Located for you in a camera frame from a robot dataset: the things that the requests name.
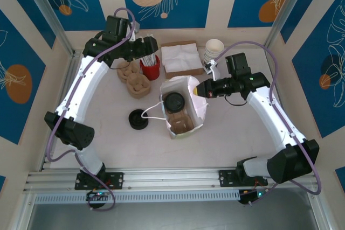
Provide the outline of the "bundle of white straws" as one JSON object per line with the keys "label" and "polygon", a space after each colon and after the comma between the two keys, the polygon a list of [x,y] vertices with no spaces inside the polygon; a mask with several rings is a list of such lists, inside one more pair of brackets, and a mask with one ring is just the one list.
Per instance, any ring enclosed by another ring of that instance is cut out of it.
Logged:
{"label": "bundle of white straws", "polygon": [[146,67],[155,66],[157,64],[155,53],[150,54],[150,55],[146,55],[146,56],[140,58],[140,60],[143,63],[143,65]]}

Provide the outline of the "white and green paper bag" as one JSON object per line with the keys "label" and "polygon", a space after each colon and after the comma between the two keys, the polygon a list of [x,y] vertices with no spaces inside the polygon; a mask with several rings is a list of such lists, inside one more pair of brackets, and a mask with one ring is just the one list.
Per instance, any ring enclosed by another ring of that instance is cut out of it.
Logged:
{"label": "white and green paper bag", "polygon": [[[181,139],[192,135],[195,131],[203,126],[206,116],[206,110],[208,107],[206,98],[194,95],[193,89],[197,85],[199,85],[199,80],[196,77],[190,75],[176,76],[169,80],[166,80],[160,86],[159,102],[144,110],[143,114],[141,115],[142,118],[153,119],[152,116],[147,115],[147,112],[156,106],[160,106],[163,112],[163,117],[155,117],[155,119],[163,120],[165,122],[171,139]],[[178,92],[182,94],[185,99],[185,106],[183,110],[191,117],[194,123],[193,130],[189,132],[176,135],[170,129],[171,125],[169,123],[169,114],[172,113],[167,112],[163,100],[169,93],[172,92]]]}

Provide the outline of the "black plastic cup lid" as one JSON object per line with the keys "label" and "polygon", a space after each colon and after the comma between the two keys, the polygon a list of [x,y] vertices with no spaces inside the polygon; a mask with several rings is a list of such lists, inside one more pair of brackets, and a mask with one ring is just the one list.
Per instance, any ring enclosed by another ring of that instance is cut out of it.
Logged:
{"label": "black plastic cup lid", "polygon": [[169,113],[178,113],[184,109],[185,99],[178,92],[169,93],[163,100],[164,106]]}

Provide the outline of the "brown pulp cup carrier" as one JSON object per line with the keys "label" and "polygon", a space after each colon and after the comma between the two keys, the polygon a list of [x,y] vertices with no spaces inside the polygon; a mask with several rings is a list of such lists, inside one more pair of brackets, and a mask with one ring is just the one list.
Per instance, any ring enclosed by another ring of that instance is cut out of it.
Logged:
{"label": "brown pulp cup carrier", "polygon": [[191,117],[184,110],[169,114],[169,123],[171,131],[176,135],[189,132],[194,128]]}

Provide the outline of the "red straw holder cup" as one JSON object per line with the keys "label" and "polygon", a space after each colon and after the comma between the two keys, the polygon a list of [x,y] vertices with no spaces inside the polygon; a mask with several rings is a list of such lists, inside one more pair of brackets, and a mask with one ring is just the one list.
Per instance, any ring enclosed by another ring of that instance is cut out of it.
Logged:
{"label": "red straw holder cup", "polygon": [[155,56],[155,61],[156,64],[154,66],[145,66],[143,59],[140,59],[140,69],[142,74],[150,81],[154,81],[160,76],[160,60],[157,55]]}

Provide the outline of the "brown cardboard napkin box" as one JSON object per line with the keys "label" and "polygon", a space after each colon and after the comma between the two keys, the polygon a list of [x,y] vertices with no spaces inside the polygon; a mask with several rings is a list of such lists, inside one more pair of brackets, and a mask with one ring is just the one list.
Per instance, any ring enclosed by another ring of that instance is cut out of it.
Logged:
{"label": "brown cardboard napkin box", "polygon": [[[172,43],[165,43],[165,44],[162,44],[161,47],[164,47],[164,46],[175,46],[175,45],[184,45],[184,44],[192,44],[192,43],[196,43],[196,41],[194,40],[189,40],[189,41],[176,41],[176,42],[172,42]],[[203,74],[203,67],[202,68],[199,68],[199,69],[192,69],[192,70],[188,70],[188,71],[179,71],[179,72],[167,72],[164,68],[164,72],[165,72],[165,77],[167,79],[170,79],[172,77],[175,77],[175,76],[183,76],[183,75],[201,75]]]}

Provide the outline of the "white paper napkins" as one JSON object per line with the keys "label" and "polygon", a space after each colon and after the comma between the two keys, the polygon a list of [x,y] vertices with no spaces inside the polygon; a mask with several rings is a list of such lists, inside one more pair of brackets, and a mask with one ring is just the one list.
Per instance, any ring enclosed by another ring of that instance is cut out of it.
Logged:
{"label": "white paper napkins", "polygon": [[162,64],[167,72],[188,71],[202,68],[197,45],[184,44],[161,47]]}

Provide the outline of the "stack of pulp cup carriers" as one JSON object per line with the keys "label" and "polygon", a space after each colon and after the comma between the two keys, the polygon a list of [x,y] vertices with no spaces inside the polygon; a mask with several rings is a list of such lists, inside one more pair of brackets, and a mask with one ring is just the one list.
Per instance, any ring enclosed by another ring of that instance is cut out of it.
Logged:
{"label": "stack of pulp cup carriers", "polygon": [[141,99],[150,93],[150,81],[140,72],[140,67],[134,61],[123,61],[118,64],[117,75],[127,87],[128,93],[135,99]]}

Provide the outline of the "stack of paper cups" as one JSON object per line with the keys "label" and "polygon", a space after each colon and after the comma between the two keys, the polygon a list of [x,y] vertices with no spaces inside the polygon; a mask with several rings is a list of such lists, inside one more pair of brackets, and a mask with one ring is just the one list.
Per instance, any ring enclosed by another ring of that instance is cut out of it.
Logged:
{"label": "stack of paper cups", "polygon": [[224,50],[224,44],[218,39],[210,39],[205,44],[204,63],[216,59]]}

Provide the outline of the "black controller board with LED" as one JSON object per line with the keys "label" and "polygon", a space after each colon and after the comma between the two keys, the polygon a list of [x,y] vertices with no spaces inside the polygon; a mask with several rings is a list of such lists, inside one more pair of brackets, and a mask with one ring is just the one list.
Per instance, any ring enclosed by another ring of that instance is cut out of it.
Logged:
{"label": "black controller board with LED", "polygon": [[109,196],[110,194],[108,192],[89,191],[86,194],[86,201],[87,202],[107,201]]}
{"label": "black controller board with LED", "polygon": [[240,200],[239,202],[243,205],[250,205],[255,203],[257,200],[264,196],[264,191],[257,190],[240,190]]}

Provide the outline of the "aluminium frame post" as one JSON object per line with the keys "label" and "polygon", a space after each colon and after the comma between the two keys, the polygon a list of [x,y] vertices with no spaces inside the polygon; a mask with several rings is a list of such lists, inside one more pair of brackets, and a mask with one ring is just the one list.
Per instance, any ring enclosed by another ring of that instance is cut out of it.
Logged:
{"label": "aluminium frame post", "polygon": [[56,13],[53,11],[52,6],[48,0],[34,0],[36,6],[44,16],[45,20],[49,24],[50,28],[59,39],[61,45],[63,46],[66,53],[73,58],[75,54],[75,49],[72,47],[65,30],[60,23]]}
{"label": "aluminium frame post", "polygon": [[277,38],[277,36],[280,34],[280,31],[282,27],[284,26],[287,18],[291,14],[292,9],[294,8],[297,0],[285,0],[275,21],[273,22],[273,25],[271,27],[271,30],[269,32],[269,35],[264,43],[264,46],[268,49],[272,49],[272,46]]}

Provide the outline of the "aluminium side frame rail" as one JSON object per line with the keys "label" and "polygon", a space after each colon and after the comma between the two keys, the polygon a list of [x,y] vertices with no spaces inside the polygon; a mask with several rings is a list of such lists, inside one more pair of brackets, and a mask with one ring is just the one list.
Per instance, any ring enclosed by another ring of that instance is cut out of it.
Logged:
{"label": "aluminium side frame rail", "polygon": [[[67,71],[65,73],[63,84],[61,85],[61,91],[59,95],[59,99],[57,101],[57,105],[60,105],[61,102],[64,100],[64,97],[66,96],[67,92],[69,91],[75,75],[79,69],[80,60],[82,58],[82,50],[75,50],[74,55],[71,57],[70,62],[68,63]],[[40,164],[39,171],[42,171],[45,169],[45,165],[48,163],[50,164],[50,161],[46,158],[47,157],[47,151],[48,147],[50,147],[50,156],[53,158],[54,149],[57,144],[57,137],[55,135],[52,135],[52,132],[49,133],[49,136],[47,137],[47,144],[46,148],[43,153],[42,162]]]}

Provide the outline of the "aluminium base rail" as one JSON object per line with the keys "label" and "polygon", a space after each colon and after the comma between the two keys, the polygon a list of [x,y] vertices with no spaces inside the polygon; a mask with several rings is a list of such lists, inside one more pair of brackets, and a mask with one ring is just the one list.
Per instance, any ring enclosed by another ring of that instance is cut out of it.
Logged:
{"label": "aluminium base rail", "polygon": [[[226,168],[107,169],[122,172],[124,191],[218,190],[219,171]],[[44,169],[30,172],[25,193],[74,192],[79,169]]]}

